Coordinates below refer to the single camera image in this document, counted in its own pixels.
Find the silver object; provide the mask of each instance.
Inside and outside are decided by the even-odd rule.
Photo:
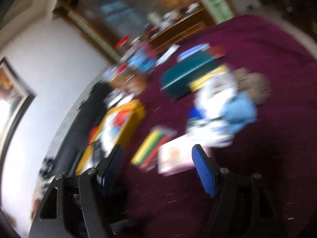
[[[55,176],[55,180],[60,180],[61,178],[63,178],[63,175],[62,175],[62,174],[59,174],[59,175],[56,175],[56,176]]]
[[[94,174],[96,172],[96,168],[89,168],[88,169],[88,174],[89,175],[92,175],[92,174]]]
[[[261,179],[262,178],[261,174],[259,174],[259,173],[254,173],[253,177],[256,178],[256,179]]]
[[[228,168],[226,168],[226,167],[221,167],[220,168],[220,172],[222,172],[223,174],[227,174],[227,173],[229,173],[229,169]]]

